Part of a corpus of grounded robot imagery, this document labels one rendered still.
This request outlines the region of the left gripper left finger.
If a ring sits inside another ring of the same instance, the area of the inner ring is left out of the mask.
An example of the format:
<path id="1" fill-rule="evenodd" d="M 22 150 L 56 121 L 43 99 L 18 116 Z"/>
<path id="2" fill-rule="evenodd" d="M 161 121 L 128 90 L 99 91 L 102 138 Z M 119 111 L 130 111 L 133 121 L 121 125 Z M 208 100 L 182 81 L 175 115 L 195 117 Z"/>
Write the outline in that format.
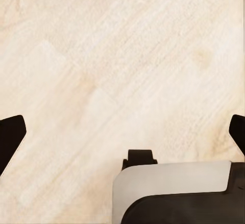
<path id="1" fill-rule="evenodd" d="M 22 115 L 0 120 L 0 176 L 27 134 Z"/>

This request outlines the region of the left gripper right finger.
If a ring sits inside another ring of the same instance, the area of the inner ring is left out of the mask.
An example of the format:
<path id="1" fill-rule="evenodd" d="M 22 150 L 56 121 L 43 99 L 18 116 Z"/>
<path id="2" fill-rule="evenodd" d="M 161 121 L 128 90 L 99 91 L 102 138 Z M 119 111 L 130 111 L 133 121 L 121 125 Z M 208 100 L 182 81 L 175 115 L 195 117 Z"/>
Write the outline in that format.
<path id="1" fill-rule="evenodd" d="M 240 115 L 233 115 L 230 126 L 229 134 L 242 151 L 245 156 L 245 117 Z"/>

